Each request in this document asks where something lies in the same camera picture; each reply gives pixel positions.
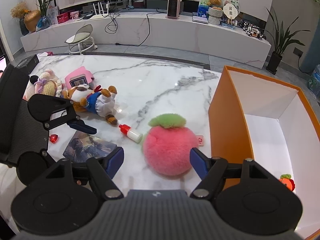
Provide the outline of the crochet white bunny doll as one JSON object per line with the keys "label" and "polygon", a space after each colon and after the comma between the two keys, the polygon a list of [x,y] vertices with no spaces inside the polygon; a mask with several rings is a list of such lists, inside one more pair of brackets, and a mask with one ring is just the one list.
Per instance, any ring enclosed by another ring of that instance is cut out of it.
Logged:
{"label": "crochet white bunny doll", "polygon": [[51,69],[46,69],[39,76],[30,77],[24,93],[24,100],[28,101],[34,94],[43,94],[60,98],[64,86],[62,81]]}

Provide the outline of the small bottle red cap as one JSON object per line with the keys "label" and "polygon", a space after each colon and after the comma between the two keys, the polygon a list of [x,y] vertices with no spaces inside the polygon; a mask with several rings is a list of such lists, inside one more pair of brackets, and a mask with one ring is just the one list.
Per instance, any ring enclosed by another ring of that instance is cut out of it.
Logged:
{"label": "small bottle red cap", "polygon": [[119,129],[123,135],[127,136],[129,139],[131,139],[132,141],[134,141],[136,143],[140,143],[143,138],[142,133],[140,133],[136,129],[134,129],[126,124],[120,124]]}

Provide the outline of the pink plush peach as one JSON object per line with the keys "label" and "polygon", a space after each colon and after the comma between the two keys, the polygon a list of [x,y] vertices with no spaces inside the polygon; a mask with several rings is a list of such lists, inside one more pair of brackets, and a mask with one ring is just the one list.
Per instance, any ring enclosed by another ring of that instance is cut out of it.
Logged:
{"label": "pink plush peach", "polygon": [[149,121],[142,152],[146,163],[164,176],[179,176],[191,169],[190,150],[199,146],[184,117],[175,113],[158,115]]}

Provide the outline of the small red toy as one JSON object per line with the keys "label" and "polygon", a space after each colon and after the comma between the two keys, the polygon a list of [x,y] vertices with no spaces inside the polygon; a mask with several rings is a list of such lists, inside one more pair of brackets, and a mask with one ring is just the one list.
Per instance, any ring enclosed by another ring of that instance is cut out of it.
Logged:
{"label": "small red toy", "polygon": [[49,136],[49,141],[53,144],[57,143],[59,136],[57,134],[51,134]]}

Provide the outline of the dark picture book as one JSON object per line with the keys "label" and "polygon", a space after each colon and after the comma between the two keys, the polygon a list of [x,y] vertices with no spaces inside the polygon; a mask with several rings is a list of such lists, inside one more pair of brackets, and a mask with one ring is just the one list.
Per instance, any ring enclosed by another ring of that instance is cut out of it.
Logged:
{"label": "dark picture book", "polygon": [[92,157],[106,157],[116,147],[117,145],[112,142],[77,131],[68,143],[63,156],[74,163],[85,163]]}

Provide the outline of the pink red tag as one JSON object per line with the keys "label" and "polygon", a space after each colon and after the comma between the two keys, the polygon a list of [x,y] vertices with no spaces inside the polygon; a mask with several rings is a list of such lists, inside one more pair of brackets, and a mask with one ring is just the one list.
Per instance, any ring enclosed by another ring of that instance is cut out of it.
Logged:
{"label": "pink red tag", "polygon": [[204,146],[204,136],[196,135],[199,146]]}

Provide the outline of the pink toy device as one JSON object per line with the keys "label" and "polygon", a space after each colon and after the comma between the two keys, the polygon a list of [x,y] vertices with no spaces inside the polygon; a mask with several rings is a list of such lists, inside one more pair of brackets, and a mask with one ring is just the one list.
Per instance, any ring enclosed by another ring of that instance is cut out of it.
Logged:
{"label": "pink toy device", "polygon": [[67,89],[71,89],[72,87],[78,85],[89,85],[90,87],[92,87],[94,85],[94,81],[95,78],[93,74],[84,66],[77,68],[65,77],[65,84]]}

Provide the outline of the plush dog blue overalls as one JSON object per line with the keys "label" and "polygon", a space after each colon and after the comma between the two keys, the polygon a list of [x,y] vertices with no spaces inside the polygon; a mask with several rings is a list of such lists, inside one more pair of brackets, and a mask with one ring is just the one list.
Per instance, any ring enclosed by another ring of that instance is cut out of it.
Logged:
{"label": "plush dog blue overalls", "polygon": [[114,86],[108,89],[97,86],[95,89],[87,84],[72,87],[62,92],[64,99],[73,101],[73,108],[76,112],[91,112],[105,118],[106,122],[112,126],[118,124],[115,117],[115,99],[117,89]]}

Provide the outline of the black box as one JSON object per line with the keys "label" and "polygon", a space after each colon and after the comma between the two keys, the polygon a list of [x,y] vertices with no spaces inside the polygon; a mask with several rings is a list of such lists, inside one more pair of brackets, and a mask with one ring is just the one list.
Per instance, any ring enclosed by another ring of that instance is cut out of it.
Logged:
{"label": "black box", "polygon": [[34,68],[38,65],[39,58],[36,54],[31,55],[25,59],[23,59],[16,68],[19,69],[24,74],[31,74],[31,72],[34,70]]}

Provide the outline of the orange storage box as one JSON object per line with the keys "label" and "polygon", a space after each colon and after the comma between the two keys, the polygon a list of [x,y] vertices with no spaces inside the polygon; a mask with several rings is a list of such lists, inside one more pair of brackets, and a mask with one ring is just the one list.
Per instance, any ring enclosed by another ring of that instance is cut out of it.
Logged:
{"label": "orange storage box", "polygon": [[251,158],[275,177],[290,174],[303,206],[297,233],[319,235],[319,122],[303,91],[262,74],[225,66],[210,103],[214,157]]}

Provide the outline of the orange crochet fruit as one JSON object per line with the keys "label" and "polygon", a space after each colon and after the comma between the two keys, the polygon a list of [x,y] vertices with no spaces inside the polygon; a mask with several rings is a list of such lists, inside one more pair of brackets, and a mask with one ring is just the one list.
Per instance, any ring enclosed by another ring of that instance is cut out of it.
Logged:
{"label": "orange crochet fruit", "polygon": [[284,184],[291,192],[296,188],[295,182],[290,174],[282,174],[279,181]]}

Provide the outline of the white small chair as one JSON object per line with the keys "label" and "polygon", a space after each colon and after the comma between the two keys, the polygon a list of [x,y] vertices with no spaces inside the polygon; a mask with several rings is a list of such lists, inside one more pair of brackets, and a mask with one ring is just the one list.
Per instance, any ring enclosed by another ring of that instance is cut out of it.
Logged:
{"label": "white small chair", "polygon": [[69,55],[83,54],[90,49],[96,50],[98,46],[92,37],[93,26],[91,24],[81,27],[73,36],[65,40]]}

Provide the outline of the blue glass vase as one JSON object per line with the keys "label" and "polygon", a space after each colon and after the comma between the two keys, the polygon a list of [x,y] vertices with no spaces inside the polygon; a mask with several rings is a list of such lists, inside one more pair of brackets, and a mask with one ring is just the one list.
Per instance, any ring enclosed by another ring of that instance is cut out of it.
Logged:
{"label": "blue glass vase", "polygon": [[51,25],[51,20],[48,16],[43,16],[39,19],[37,25],[36,25],[36,31],[40,31],[43,29],[49,28]]}

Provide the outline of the red gift box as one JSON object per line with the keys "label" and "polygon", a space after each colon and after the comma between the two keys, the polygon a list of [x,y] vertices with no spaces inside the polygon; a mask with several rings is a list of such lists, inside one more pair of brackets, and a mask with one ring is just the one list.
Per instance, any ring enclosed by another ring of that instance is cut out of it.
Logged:
{"label": "red gift box", "polygon": [[58,24],[67,22],[69,20],[69,16],[70,16],[69,12],[64,12],[63,14],[57,15],[56,18],[57,18]]}

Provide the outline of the golden vase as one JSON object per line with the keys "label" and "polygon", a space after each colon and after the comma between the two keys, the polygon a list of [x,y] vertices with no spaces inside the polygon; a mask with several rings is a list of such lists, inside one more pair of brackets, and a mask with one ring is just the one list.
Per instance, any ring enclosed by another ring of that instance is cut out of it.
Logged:
{"label": "golden vase", "polygon": [[24,16],[24,24],[29,32],[33,33],[36,31],[37,23],[41,18],[41,12],[39,10],[33,10]]}

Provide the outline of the white wifi router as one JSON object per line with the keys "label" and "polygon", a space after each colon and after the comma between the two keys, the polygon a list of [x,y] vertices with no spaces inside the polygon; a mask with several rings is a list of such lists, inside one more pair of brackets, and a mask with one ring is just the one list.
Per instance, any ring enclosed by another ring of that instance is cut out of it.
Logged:
{"label": "white wifi router", "polygon": [[98,2],[97,4],[93,4],[94,7],[94,15],[90,18],[90,20],[99,20],[103,18],[107,18],[109,13],[109,3],[106,4],[106,11],[104,10],[103,4]]}

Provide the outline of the dried flower bouquet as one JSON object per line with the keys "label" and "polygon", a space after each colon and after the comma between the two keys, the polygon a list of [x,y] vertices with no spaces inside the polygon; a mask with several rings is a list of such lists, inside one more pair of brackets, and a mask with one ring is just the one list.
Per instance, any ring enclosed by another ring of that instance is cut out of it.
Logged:
{"label": "dried flower bouquet", "polygon": [[30,9],[26,1],[17,3],[10,11],[12,18],[22,19],[26,14],[30,12]]}

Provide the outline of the white marble tv bench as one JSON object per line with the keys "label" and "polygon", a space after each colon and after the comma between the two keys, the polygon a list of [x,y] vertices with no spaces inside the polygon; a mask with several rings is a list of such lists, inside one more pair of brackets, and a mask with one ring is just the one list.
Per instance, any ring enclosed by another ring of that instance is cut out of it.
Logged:
{"label": "white marble tv bench", "polygon": [[97,44],[125,46],[143,45],[203,53],[223,57],[261,69],[271,49],[265,39],[248,36],[242,29],[192,21],[190,16],[173,20],[165,14],[123,12],[116,18],[117,28],[111,31],[111,18],[69,20],[21,37],[25,51],[64,46],[65,40],[87,24],[93,26]]}

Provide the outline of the blue water jug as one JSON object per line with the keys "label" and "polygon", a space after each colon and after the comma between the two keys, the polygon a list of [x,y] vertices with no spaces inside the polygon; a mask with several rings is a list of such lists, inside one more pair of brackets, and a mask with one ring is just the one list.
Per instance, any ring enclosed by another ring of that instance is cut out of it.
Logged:
{"label": "blue water jug", "polygon": [[320,64],[318,64],[308,79],[307,87],[313,94],[319,98],[320,96]]}

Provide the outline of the black white checkered toy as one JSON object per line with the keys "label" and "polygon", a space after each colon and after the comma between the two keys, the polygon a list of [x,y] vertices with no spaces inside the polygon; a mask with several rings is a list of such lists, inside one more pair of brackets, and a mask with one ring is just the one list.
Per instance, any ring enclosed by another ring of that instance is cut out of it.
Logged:
{"label": "black white checkered toy", "polygon": [[259,27],[248,21],[240,20],[238,22],[238,27],[240,27],[250,37],[254,37],[260,40],[266,39],[266,36],[263,33],[263,29],[260,29]]}

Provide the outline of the potted long leaf plant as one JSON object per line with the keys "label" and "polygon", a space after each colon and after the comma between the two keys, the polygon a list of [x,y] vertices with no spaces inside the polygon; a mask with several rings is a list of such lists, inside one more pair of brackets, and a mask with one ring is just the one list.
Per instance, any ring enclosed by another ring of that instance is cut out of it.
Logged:
{"label": "potted long leaf plant", "polygon": [[280,65],[280,62],[283,59],[283,53],[287,49],[287,47],[291,44],[297,44],[299,46],[305,46],[300,40],[293,38],[300,32],[310,32],[308,29],[299,29],[294,32],[291,32],[291,26],[299,19],[299,16],[296,17],[287,27],[284,29],[284,22],[279,22],[276,11],[271,9],[266,9],[271,20],[274,25],[274,33],[264,29],[269,35],[272,37],[273,47],[274,50],[272,51],[270,60],[267,64],[266,70],[272,73],[273,75],[276,74],[277,69]]}

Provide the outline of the white laptop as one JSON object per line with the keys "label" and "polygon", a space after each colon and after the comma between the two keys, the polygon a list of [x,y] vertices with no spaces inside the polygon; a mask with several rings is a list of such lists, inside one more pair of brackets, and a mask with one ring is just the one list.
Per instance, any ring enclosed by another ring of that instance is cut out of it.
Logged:
{"label": "white laptop", "polygon": [[208,19],[206,17],[200,17],[200,16],[193,16],[192,17],[193,22],[197,23],[203,23],[203,24],[208,24]]}

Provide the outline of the white knitted basket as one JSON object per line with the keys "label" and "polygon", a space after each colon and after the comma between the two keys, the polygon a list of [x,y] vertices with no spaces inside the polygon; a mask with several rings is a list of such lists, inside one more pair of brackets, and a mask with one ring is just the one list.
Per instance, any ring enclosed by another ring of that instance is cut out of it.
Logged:
{"label": "white knitted basket", "polygon": [[223,10],[220,7],[209,7],[208,9],[208,23],[213,25],[220,25]]}

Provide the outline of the green picture card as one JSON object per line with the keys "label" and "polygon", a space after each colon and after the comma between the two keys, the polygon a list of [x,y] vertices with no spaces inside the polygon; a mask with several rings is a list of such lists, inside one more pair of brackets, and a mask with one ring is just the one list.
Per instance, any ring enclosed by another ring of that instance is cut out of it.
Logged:
{"label": "green picture card", "polygon": [[222,10],[223,0],[200,0],[197,15],[208,18],[209,8]]}

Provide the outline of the pink space heater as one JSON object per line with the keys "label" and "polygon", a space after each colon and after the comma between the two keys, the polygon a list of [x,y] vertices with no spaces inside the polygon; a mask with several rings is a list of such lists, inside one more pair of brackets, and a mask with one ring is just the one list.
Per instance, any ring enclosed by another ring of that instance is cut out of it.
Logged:
{"label": "pink space heater", "polygon": [[178,19],[180,16],[181,0],[168,0],[167,3],[167,18]]}

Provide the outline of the round paper fan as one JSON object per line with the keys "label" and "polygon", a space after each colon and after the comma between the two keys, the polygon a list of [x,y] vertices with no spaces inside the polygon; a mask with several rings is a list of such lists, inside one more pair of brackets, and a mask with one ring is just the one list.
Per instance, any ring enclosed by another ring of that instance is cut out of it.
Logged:
{"label": "round paper fan", "polygon": [[228,25],[237,25],[236,17],[240,14],[240,4],[236,0],[225,0],[223,3],[223,22]]}

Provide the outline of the brown teddy bear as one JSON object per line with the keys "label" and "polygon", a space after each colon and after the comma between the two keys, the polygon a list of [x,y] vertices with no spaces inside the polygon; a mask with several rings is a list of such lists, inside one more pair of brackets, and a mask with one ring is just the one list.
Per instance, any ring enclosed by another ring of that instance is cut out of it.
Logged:
{"label": "brown teddy bear", "polygon": [[208,0],[206,5],[208,5],[208,7],[211,7],[213,9],[222,10],[221,9],[222,0]]}

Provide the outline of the wall power socket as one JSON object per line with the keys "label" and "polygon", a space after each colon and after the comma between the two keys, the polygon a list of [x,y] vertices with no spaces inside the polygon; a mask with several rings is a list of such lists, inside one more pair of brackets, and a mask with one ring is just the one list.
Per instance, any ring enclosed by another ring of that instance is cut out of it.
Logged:
{"label": "wall power socket", "polygon": [[296,48],[296,47],[294,48],[293,53],[296,56],[298,56],[299,58],[302,57],[302,55],[303,55],[303,52],[300,49]]}

